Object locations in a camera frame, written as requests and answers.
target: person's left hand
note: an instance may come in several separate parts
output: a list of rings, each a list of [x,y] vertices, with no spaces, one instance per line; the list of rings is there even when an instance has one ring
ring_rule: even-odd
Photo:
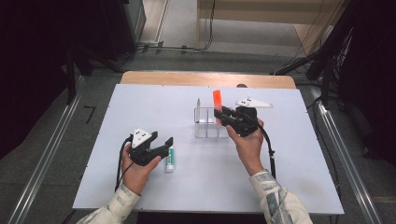
[[[128,144],[122,151],[122,173],[124,173],[128,166],[132,163],[132,160],[129,157],[130,148],[131,144]],[[149,174],[152,170],[154,170],[155,167],[157,167],[160,161],[161,157],[158,156],[152,159],[152,161],[146,166],[140,166],[136,163],[132,164],[122,177],[123,185],[125,185],[125,187],[127,187],[131,192],[140,195],[140,192],[143,190],[149,180]]]

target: white sleeve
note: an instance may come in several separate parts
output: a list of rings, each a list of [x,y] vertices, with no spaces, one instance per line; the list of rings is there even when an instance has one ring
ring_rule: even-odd
[[[121,184],[108,204],[83,217],[78,224],[122,223],[139,199],[140,196]]]
[[[259,196],[267,223],[312,223],[298,197],[282,188],[267,170],[251,176],[249,181]]]

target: orange object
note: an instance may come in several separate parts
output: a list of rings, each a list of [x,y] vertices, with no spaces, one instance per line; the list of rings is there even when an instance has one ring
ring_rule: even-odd
[[[222,104],[221,104],[221,92],[220,90],[213,91],[213,102],[215,104],[215,109],[221,111],[222,110]],[[216,123],[218,126],[221,126],[221,121],[219,119],[216,119]]]

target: green marker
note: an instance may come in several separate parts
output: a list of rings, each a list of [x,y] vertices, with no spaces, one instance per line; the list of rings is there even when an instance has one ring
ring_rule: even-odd
[[[172,173],[175,170],[175,150],[173,146],[169,147],[169,156],[166,157],[166,168],[167,173]]]

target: hand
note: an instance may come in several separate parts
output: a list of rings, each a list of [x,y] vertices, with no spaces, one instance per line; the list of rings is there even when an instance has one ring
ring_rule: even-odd
[[[122,173],[124,173],[128,166],[132,163],[132,160],[129,157],[130,148],[131,145],[128,144],[122,151]],[[157,167],[160,161],[161,157],[158,156],[152,159],[152,161],[146,166],[139,166],[136,163],[132,164],[122,177],[123,185],[125,185],[125,187],[127,187],[131,192],[140,195],[140,192],[142,192],[143,188],[149,180],[149,174],[152,170],[154,170],[155,167]]]
[[[262,126],[264,123],[258,119],[259,124]],[[263,170],[262,161],[260,160],[260,151],[262,150],[262,131],[257,129],[254,133],[246,137],[239,136],[233,127],[227,125],[228,135],[233,139],[236,145],[239,159],[244,163],[247,173],[255,175]]]

